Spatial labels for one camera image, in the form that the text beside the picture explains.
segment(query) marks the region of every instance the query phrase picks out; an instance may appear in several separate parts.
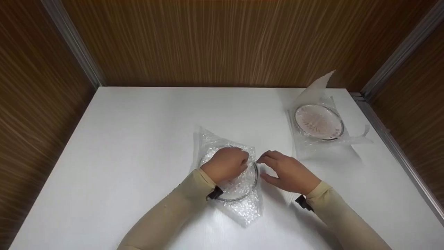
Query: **white tabletop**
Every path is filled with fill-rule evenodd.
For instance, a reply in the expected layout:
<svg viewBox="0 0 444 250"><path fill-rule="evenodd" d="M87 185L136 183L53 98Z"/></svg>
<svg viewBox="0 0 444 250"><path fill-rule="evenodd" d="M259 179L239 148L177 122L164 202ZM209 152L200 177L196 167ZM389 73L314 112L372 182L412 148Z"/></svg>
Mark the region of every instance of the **white tabletop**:
<svg viewBox="0 0 444 250"><path fill-rule="evenodd" d="M100 87L11 250L113 250L189 173L193 132L292 154L282 103L301 89ZM369 122L345 89L328 89L351 135ZM302 160L393 248L444 249L444 228L371 128L370 145ZM261 183L263 216L242 228L211 207L171 249L329 249L337 241L297 197Z"/></svg>

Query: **beige sleeve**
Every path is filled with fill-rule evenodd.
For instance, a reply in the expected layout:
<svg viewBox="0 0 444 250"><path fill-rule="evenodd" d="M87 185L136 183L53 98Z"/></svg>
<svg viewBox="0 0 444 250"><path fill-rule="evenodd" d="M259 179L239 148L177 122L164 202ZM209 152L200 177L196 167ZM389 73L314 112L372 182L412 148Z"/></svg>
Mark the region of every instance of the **beige sleeve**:
<svg viewBox="0 0 444 250"><path fill-rule="evenodd" d="M203 209L215 183L201 169L192 171L126 234L117 250L164 249L192 215Z"/></svg>
<svg viewBox="0 0 444 250"><path fill-rule="evenodd" d="M387 243L327 183L307 195L315 214L335 233L345 250L387 250Z"/></svg>

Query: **bubble wrap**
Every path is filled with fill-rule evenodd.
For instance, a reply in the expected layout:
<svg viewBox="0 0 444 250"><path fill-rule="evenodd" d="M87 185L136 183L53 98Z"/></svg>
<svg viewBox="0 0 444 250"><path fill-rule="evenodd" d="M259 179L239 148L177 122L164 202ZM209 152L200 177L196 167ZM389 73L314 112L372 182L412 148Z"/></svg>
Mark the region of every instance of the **bubble wrap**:
<svg viewBox="0 0 444 250"><path fill-rule="evenodd" d="M333 72L314 81L286 108L298 158L337 145L372 143L365 137L369 125L365 125L364 133L349 135L333 99L324 93Z"/></svg>
<svg viewBox="0 0 444 250"><path fill-rule="evenodd" d="M224 147L237 147L246 151L249 154L248 168L234 180L221 185L220 188L224 194L212 202L231 219L247 227L262 216L262 193L257 185L258 169L254 161L255 148L221 138L201 127L196 168L208 162L219 149Z"/></svg>

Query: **left hand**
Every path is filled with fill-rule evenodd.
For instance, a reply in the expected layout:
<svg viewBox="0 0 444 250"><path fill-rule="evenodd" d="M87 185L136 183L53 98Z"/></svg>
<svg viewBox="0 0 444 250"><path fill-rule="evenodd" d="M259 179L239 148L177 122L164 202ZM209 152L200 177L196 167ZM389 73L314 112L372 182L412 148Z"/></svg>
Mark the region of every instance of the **left hand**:
<svg viewBox="0 0 444 250"><path fill-rule="evenodd" d="M200 168L216 185L231 181L247 169L248 153L240 148L219 149Z"/></svg>

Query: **wooden wall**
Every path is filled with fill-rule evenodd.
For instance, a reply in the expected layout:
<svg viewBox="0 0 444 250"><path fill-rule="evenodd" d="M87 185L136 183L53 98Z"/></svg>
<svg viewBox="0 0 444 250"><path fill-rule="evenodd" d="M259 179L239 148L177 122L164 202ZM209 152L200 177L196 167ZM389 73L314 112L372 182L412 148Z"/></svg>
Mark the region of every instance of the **wooden wall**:
<svg viewBox="0 0 444 250"><path fill-rule="evenodd" d="M444 23L385 83L372 107L444 206Z"/></svg>
<svg viewBox="0 0 444 250"><path fill-rule="evenodd" d="M109 85L359 92L435 0L62 0Z"/></svg>
<svg viewBox="0 0 444 250"><path fill-rule="evenodd" d="M39 0L0 2L0 249L94 94Z"/></svg>

